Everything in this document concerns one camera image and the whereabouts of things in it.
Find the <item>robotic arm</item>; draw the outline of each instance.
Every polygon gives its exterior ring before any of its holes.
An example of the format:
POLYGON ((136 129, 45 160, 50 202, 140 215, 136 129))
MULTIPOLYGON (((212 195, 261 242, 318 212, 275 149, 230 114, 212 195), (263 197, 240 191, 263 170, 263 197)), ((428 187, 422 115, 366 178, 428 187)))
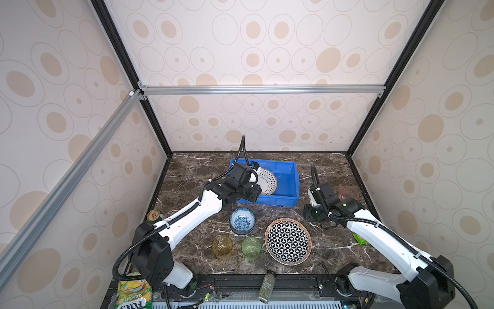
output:
POLYGON ((367 269, 349 263, 337 272, 338 292, 350 296, 355 290, 383 295, 402 303, 407 309, 442 309, 455 297, 456 287, 472 308, 477 308, 468 292, 454 279, 453 265, 443 256, 434 258, 413 246, 353 198, 340 201, 327 182, 319 184, 315 166, 313 184, 308 190, 311 205, 305 206, 306 220, 334 221, 367 240, 401 274, 367 269))
POLYGON ((226 178, 208 182, 201 188, 205 190, 198 198, 172 216, 154 225, 147 222, 139 225, 133 243, 138 243, 153 230, 158 231, 129 252, 131 263, 139 270, 142 277, 151 286, 172 284, 181 289, 182 295, 191 295, 195 291, 197 278, 187 266, 173 259, 171 251, 188 233, 207 218, 221 211, 223 206, 242 198, 255 202, 261 193, 261 188, 257 184, 258 170, 259 164, 256 162, 251 162, 250 165, 237 162, 226 178))

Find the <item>marble countertop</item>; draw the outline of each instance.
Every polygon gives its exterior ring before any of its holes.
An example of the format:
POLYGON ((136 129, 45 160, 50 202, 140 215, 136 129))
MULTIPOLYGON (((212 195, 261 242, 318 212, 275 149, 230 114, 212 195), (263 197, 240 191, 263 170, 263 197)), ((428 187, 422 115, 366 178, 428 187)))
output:
MULTIPOLYGON (((315 163, 320 182, 327 181, 338 192, 344 185, 357 186, 343 154, 338 153, 247 153, 249 159, 284 160, 297 163, 300 176, 300 199, 293 207, 235 203, 209 217, 178 244, 173 250, 174 259, 187 265, 196 274, 263 274, 267 269, 276 273, 312 274, 324 273, 321 263, 335 273, 349 262, 357 262, 370 269, 395 272, 393 265, 370 245, 361 246, 353 233, 331 223, 315 224, 304 219, 304 205, 309 204, 307 189, 311 185, 310 164, 315 163), (245 236, 234 234, 229 226, 233 209, 245 207, 256 216, 256 226, 251 235, 263 244, 261 254, 255 259, 246 258, 240 251, 245 236), (309 231, 312 251, 306 261, 287 266, 276 262, 266 251, 264 233, 267 226, 279 218, 292 218, 301 222, 309 231), (228 235, 234 243, 230 258, 220 260, 211 250, 211 242, 219 235, 228 235)), ((234 153, 175 153, 160 189, 155 209, 166 217, 190 203, 198 195, 201 185, 211 177, 223 173, 234 153)), ((359 201, 365 205, 360 194, 359 201)))

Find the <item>ceramic bowl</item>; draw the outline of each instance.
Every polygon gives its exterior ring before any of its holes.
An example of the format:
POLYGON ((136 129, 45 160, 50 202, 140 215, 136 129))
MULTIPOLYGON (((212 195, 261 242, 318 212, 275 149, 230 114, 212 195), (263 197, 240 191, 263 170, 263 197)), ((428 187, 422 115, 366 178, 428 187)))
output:
POLYGON ((247 208, 237 208, 230 215, 230 228, 237 235, 247 235, 254 230, 255 215, 247 208))

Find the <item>black frame edge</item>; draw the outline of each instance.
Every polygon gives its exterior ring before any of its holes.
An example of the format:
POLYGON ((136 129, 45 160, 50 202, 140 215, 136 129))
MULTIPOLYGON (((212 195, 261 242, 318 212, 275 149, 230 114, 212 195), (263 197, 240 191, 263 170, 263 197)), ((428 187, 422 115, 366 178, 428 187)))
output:
POLYGON ((165 180, 166 173, 168 172, 168 168, 170 167, 172 158, 173 158, 173 153, 169 156, 168 155, 166 156, 165 166, 163 167, 160 178, 158 179, 158 184, 156 185, 156 189, 153 192, 153 197, 151 198, 151 201, 149 202, 149 206, 148 206, 148 209, 146 211, 146 215, 153 209, 153 207, 156 203, 156 200, 158 199, 158 195, 160 194, 161 187, 163 186, 163 182, 165 180))
POLYGON ((384 104, 386 101, 387 97, 389 96, 390 92, 393 90, 394 85, 400 78, 401 73, 407 66, 408 62, 410 61, 411 57, 413 56, 413 53, 417 49, 418 45, 422 41, 422 38, 424 37, 425 33, 429 29, 430 24, 434 20, 434 18, 437 15, 437 12, 443 5, 445 0, 431 0, 429 2, 429 5, 425 9, 424 13, 422 14, 422 17, 420 18, 417 26, 415 27, 415 30, 413 31, 412 35, 410 36, 410 39, 408 40, 407 44, 405 45, 405 48, 403 49, 403 52, 401 53, 400 57, 398 58, 398 61, 396 62, 393 70, 391 71, 391 74, 389 74, 388 79, 384 83, 386 86, 386 89, 384 90, 383 94, 381 97, 378 97, 374 104, 372 105, 369 113, 367 114, 364 122, 359 128, 359 131, 357 132, 357 135, 355 135, 355 138, 353 139, 352 143, 350 144, 350 147, 348 148, 348 154, 352 156, 357 150, 357 147, 359 146, 360 142, 364 138, 364 135, 366 134, 367 130, 371 127, 372 122, 376 118, 379 110, 381 109, 381 106, 384 104))
MULTIPOLYGON (((196 150, 174 150, 173 153, 237 153, 237 150, 221 150, 221 151, 215 151, 215 150, 201 150, 201 151, 196 151, 196 150)), ((339 154, 346 154, 346 150, 339 150, 339 151, 317 151, 317 150, 306 150, 306 151, 281 151, 281 150, 247 150, 247 153, 339 153, 339 154)))
MULTIPOLYGON (((262 284, 262 280, 265 274, 206 274, 206 275, 198 275, 199 281, 203 283, 213 284, 217 291, 226 292, 227 295, 230 295, 234 292, 254 292, 259 291, 260 286, 262 284)), ((323 300, 330 300, 325 297, 331 297, 335 301, 340 301, 343 304, 352 304, 356 303, 359 300, 359 297, 366 297, 369 295, 369 292, 366 291, 358 291, 354 293, 352 296, 341 296, 336 291, 334 287, 326 286, 325 289, 331 290, 331 294, 322 295, 324 293, 319 289, 319 280, 320 278, 325 277, 324 274, 278 274, 276 276, 276 282, 274 286, 274 291, 284 291, 293 290, 293 291, 302 291, 302 292, 314 292, 319 293, 320 296, 323 297, 323 300)), ((118 282, 111 281, 110 287, 108 288, 106 295, 103 298, 103 302, 101 304, 100 309, 107 309, 108 305, 111 302, 112 296, 116 295, 118 289, 118 282)), ((153 293, 158 292, 162 299, 157 300, 157 302, 163 302, 164 298, 164 287, 163 286, 154 286, 152 287, 153 293)), ((207 293, 209 290, 204 290, 201 293, 194 294, 190 298, 182 297, 179 292, 175 289, 175 287, 168 287, 168 296, 170 299, 173 299, 174 302, 197 302, 201 298, 204 297, 204 293, 207 293)), ((300 302, 310 302, 307 300, 300 300, 300 302)))
MULTIPOLYGON (((108 36, 108 39, 110 40, 113 49, 117 54, 117 57, 120 60, 120 63, 122 64, 123 69, 125 70, 125 73, 127 74, 128 79, 130 80, 132 87, 134 89, 141 90, 141 93, 143 93, 142 89, 139 86, 139 77, 137 76, 134 66, 132 65, 132 61, 130 60, 127 50, 125 49, 124 43, 120 38, 118 30, 111 18, 106 4, 103 0, 91 0, 91 3, 94 7, 94 10, 96 11, 96 14, 98 15, 101 24, 103 25, 103 28, 105 29, 106 35, 108 36)), ((151 123, 151 126, 153 127, 153 130, 155 131, 155 134, 158 137, 161 146, 163 147, 163 150, 169 157, 172 155, 170 145, 168 144, 165 134, 163 133, 163 130, 158 123, 158 119, 156 118, 156 115, 153 111, 153 108, 151 107, 151 104, 149 103, 149 100, 146 96, 144 96, 144 98, 145 100, 141 101, 142 108, 144 109, 146 116, 148 117, 149 122, 151 123)))
POLYGON ((364 196, 364 200, 367 204, 367 209, 369 209, 370 213, 376 217, 379 221, 381 221, 381 218, 379 217, 379 214, 377 213, 374 203, 372 202, 371 196, 369 195, 369 192, 367 191, 366 186, 364 185, 364 182, 362 181, 362 178, 360 177, 359 171, 357 170, 357 167, 355 166, 355 163, 353 162, 352 157, 350 154, 346 153, 345 158, 348 161, 348 164, 350 165, 350 169, 352 170, 352 174, 355 177, 355 180, 357 181, 357 184, 359 185, 359 188, 364 196))

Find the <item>patterned wallpaper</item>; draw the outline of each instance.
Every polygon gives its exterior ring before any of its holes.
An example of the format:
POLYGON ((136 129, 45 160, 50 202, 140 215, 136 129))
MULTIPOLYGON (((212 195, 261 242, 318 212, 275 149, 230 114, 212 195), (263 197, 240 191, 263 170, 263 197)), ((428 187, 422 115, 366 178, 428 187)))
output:
POLYGON ((0 252, 129 92, 85 0, 0 9, 0 252))
POLYGON ((375 93, 152 95, 172 150, 347 150, 375 93))
POLYGON ((479 308, 494 303, 493 134, 494 0, 454 0, 354 160, 383 221, 450 259, 479 308))
POLYGON ((137 104, 0 292, 0 309, 99 308, 164 164, 137 104))
POLYGON ((428 0, 106 0, 145 85, 383 83, 428 0))

